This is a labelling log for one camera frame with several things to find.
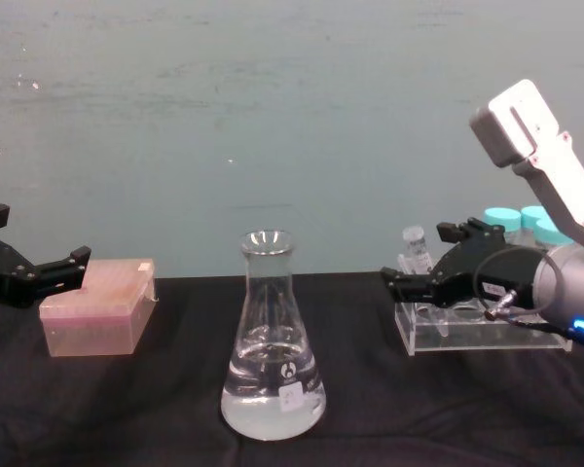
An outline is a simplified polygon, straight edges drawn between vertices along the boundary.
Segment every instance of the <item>flask rim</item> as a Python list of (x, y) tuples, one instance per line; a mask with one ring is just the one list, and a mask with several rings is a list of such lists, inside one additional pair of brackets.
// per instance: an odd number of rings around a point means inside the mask
[(240, 248), (245, 255), (276, 256), (294, 249), (292, 235), (280, 229), (261, 229), (240, 237)]

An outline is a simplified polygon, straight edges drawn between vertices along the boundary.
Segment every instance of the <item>black tablecloth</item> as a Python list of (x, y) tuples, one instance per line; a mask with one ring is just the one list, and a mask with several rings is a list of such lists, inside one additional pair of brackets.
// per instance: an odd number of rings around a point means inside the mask
[(0, 466), (584, 466), (584, 349), (408, 357), (377, 274), (294, 285), (327, 412), (278, 443), (219, 412), (242, 278), (160, 280), (131, 356), (50, 358), (0, 306)]

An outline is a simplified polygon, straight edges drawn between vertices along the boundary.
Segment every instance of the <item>glass flask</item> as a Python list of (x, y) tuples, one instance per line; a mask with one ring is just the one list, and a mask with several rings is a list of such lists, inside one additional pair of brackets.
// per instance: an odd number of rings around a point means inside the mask
[(292, 292), (292, 237), (284, 231), (248, 233), (246, 296), (221, 412), (238, 433), (257, 440), (292, 438), (309, 430), (326, 395)]

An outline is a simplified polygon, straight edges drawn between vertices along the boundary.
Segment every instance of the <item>painted wall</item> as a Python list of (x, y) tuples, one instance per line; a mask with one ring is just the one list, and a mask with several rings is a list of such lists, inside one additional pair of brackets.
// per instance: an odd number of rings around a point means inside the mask
[(165, 276), (242, 273), (259, 227), (295, 272), (393, 265), (413, 223), (439, 254), (534, 201), (467, 124), (526, 77), (584, 163), (584, 0), (0, 0), (0, 237)]

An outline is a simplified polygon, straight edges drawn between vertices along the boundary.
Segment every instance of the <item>cyan bottle cap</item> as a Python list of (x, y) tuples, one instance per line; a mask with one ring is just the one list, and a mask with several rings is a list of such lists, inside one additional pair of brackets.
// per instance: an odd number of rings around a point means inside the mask
[(483, 222), (490, 226), (503, 226), (506, 232), (516, 232), (522, 227), (522, 215), (515, 209), (490, 207), (485, 210)]
[(534, 240), (548, 245), (569, 245), (573, 240), (558, 230), (554, 222), (550, 219), (540, 219), (534, 225)]
[(549, 214), (543, 206), (526, 206), (522, 209), (522, 228), (534, 230), (536, 222), (541, 219), (549, 219)]

